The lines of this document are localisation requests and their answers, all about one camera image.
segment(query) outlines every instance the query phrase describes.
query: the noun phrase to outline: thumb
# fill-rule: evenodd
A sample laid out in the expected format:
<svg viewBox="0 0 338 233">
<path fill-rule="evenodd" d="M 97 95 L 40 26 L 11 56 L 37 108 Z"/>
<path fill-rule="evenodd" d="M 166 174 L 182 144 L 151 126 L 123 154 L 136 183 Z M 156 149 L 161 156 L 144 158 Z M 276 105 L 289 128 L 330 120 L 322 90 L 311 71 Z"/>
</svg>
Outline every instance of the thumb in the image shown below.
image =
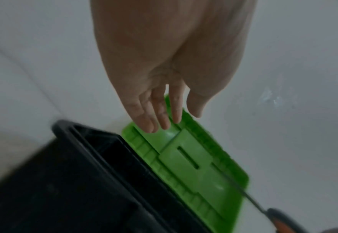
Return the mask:
<svg viewBox="0 0 338 233">
<path fill-rule="evenodd" d="M 205 105 L 211 99 L 211 97 L 212 96 L 201 96 L 191 90 L 187 98 L 187 108 L 190 114 L 192 114 L 194 117 L 200 118 Z"/>
</svg>

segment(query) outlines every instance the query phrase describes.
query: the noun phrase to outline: black plastic bin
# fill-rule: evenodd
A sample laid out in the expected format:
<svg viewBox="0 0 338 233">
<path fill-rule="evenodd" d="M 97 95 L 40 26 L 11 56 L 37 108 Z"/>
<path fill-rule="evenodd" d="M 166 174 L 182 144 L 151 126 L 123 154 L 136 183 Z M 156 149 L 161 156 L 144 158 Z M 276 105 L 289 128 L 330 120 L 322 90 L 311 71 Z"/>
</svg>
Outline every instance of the black plastic bin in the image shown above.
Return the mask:
<svg viewBox="0 0 338 233">
<path fill-rule="evenodd" d="M 68 121 L 0 182 L 0 233 L 209 233 L 117 134 Z"/>
</svg>

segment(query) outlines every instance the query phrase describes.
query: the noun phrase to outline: screwdriver handle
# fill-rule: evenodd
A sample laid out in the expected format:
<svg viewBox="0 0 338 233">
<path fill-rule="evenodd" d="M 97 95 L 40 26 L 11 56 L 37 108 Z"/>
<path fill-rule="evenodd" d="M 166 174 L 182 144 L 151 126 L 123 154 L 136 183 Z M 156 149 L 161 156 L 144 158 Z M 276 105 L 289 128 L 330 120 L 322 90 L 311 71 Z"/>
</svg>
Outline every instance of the screwdriver handle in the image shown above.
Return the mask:
<svg viewBox="0 0 338 233">
<path fill-rule="evenodd" d="M 276 227 L 277 233 L 308 233 L 299 224 L 280 210 L 270 208 L 265 212 L 265 214 Z"/>
</svg>

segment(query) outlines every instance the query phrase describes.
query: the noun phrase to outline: white floor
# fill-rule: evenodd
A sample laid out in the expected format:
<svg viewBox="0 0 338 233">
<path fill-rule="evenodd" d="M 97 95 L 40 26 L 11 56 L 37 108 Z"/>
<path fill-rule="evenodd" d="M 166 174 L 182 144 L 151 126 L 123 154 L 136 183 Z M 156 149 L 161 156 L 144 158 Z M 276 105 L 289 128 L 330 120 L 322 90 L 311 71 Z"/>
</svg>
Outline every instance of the white floor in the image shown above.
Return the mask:
<svg viewBox="0 0 338 233">
<path fill-rule="evenodd" d="M 88 7 L 0 0 L 0 176 L 50 140 L 58 118 L 114 132 L 129 122 Z M 338 226 L 338 0 L 259 1 L 242 65 L 199 121 L 263 206 L 311 232 Z M 273 229 L 245 203 L 235 232 Z"/>
</svg>

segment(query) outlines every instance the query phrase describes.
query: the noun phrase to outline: green lid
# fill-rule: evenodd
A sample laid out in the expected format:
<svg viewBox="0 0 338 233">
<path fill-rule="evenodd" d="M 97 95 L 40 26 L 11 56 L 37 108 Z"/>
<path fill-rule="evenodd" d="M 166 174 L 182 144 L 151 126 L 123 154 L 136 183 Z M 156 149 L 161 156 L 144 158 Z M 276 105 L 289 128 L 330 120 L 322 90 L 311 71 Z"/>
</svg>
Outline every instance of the green lid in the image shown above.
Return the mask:
<svg viewBox="0 0 338 233">
<path fill-rule="evenodd" d="M 243 188 L 248 175 L 187 112 L 166 131 L 146 134 L 130 123 L 122 136 L 212 232 L 232 231 L 242 196 L 221 173 Z"/>
</svg>

